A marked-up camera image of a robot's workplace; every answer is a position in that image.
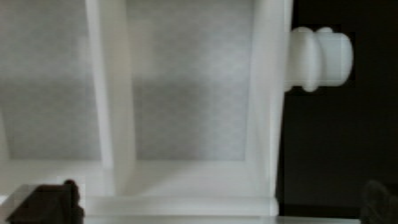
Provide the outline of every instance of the black background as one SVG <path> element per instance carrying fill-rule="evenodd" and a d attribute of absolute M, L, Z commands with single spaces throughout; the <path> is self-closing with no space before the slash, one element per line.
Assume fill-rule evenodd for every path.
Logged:
<path fill-rule="evenodd" d="M 294 0 L 292 27 L 330 26 L 353 42 L 340 87 L 285 93 L 280 215 L 356 217 L 369 179 L 398 183 L 398 0 Z"/>

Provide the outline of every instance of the white partition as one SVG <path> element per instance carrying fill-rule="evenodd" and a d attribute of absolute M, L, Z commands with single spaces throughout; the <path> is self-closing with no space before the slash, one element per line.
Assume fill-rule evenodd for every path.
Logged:
<path fill-rule="evenodd" d="M 86 0 L 86 12 L 102 165 L 120 193 L 134 161 L 125 1 Z"/>

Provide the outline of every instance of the white knob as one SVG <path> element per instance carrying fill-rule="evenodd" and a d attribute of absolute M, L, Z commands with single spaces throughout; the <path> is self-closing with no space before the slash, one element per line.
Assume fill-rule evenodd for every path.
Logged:
<path fill-rule="evenodd" d="M 353 50 L 344 34 L 330 28 L 312 32 L 300 27 L 291 32 L 285 90 L 301 86 L 312 92 L 319 86 L 342 85 L 353 64 Z"/>

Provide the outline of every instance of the textured white surface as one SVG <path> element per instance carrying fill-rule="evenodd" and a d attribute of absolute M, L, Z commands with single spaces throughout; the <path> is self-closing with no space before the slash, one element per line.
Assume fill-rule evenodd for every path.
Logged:
<path fill-rule="evenodd" d="M 127 0 L 140 159 L 243 160 L 252 0 Z"/>
<path fill-rule="evenodd" d="M 10 158 L 97 159 L 83 0 L 0 0 L 0 109 Z"/>

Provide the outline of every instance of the vertical divider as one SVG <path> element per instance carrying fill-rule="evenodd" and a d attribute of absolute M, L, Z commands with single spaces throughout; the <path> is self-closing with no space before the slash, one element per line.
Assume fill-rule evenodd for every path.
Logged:
<path fill-rule="evenodd" d="M 131 55 L 125 0 L 85 0 L 95 85 L 101 161 L 109 194 L 124 192 L 134 164 Z"/>
<path fill-rule="evenodd" d="M 259 194 L 275 197 L 292 1 L 255 0 L 253 7 L 244 159 Z"/>

